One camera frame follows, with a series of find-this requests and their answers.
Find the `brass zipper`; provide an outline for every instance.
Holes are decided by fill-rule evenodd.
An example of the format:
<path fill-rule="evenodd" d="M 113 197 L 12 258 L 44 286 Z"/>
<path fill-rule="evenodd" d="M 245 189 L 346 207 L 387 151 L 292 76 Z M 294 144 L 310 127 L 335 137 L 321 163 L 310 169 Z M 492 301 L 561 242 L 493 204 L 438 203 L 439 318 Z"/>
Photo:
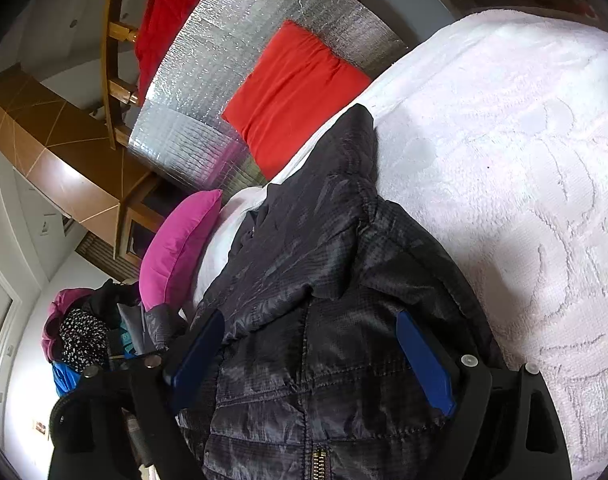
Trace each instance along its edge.
<path fill-rule="evenodd" d="M 311 457 L 310 477 L 311 480 L 328 480 L 328 452 L 326 448 L 316 446 Z"/>

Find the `white bed sheet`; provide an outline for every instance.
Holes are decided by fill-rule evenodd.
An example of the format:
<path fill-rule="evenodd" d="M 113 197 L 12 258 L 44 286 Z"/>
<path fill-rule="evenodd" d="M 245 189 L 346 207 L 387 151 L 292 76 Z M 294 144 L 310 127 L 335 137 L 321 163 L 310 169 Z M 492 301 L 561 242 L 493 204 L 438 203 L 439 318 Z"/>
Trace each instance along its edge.
<path fill-rule="evenodd" d="M 574 479 L 597 478 L 608 463 L 608 34 L 483 12 L 437 32 L 355 103 L 375 121 L 380 194 L 449 251 L 508 364 L 540 366 Z M 223 209 L 194 304 L 265 196 L 244 190 Z"/>

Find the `gray panel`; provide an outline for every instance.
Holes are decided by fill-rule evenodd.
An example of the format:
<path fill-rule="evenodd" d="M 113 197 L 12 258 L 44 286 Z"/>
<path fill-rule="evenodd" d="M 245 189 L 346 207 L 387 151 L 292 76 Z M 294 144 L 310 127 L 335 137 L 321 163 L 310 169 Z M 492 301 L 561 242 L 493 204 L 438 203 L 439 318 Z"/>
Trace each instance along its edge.
<path fill-rule="evenodd" d="M 231 196 L 262 184 L 246 143 L 220 115 L 286 19 L 372 77 L 408 50 L 356 0 L 201 0 L 149 87 L 129 149 L 185 187 Z"/>

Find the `screw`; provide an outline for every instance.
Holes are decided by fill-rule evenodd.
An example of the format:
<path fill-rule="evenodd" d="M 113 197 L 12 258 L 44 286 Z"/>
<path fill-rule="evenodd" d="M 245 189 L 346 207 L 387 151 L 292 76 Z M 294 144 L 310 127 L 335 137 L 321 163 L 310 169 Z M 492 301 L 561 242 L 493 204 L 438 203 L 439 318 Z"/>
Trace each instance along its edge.
<path fill-rule="evenodd" d="M 526 363 L 524 369 L 531 375 L 537 375 L 540 373 L 540 367 L 535 363 Z"/>
<path fill-rule="evenodd" d="M 478 358 L 475 357 L 474 355 L 471 354 L 464 354 L 462 356 L 462 359 L 460 359 L 462 361 L 462 364 L 464 366 L 467 366 L 469 368 L 474 368 L 478 365 Z"/>
<path fill-rule="evenodd" d="M 87 366 L 86 368 L 84 368 L 84 371 L 82 371 L 82 375 L 84 375 L 84 377 L 86 377 L 87 379 L 95 377 L 98 373 L 100 373 L 100 367 L 97 365 Z"/>
<path fill-rule="evenodd" d="M 146 368 L 157 368 L 162 364 L 162 358 L 159 355 L 149 355 L 144 359 L 144 366 Z"/>

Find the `pink pillow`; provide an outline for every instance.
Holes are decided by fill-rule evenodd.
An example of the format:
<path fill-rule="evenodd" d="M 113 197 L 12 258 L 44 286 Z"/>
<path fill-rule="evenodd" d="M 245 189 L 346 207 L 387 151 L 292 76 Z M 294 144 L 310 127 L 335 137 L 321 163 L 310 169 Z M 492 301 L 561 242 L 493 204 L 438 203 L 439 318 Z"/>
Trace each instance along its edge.
<path fill-rule="evenodd" d="M 140 268 L 145 310 L 161 303 L 180 309 L 193 271 L 220 212 L 222 191 L 199 191 L 182 201 L 164 220 L 148 246 Z"/>

